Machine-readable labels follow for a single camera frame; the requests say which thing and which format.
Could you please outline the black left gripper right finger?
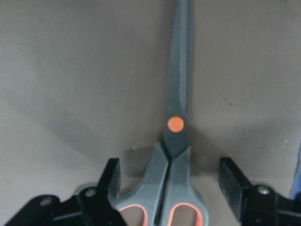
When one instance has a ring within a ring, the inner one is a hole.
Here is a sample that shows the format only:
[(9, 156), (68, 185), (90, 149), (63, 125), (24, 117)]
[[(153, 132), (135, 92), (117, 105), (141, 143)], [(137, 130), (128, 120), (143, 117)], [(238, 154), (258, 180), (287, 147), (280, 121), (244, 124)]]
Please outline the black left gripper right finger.
[(219, 159), (218, 183), (242, 226), (299, 226), (301, 194), (289, 199), (270, 186), (253, 184), (230, 157)]

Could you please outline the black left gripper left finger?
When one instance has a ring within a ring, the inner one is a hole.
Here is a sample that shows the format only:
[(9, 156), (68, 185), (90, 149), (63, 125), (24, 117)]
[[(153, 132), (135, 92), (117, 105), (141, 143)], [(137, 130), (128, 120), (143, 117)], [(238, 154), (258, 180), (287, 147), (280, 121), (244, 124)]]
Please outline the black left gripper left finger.
[(120, 163), (110, 158), (95, 186), (81, 189), (62, 202), (45, 194), (30, 199), (7, 226), (124, 226), (116, 210), (120, 191)]

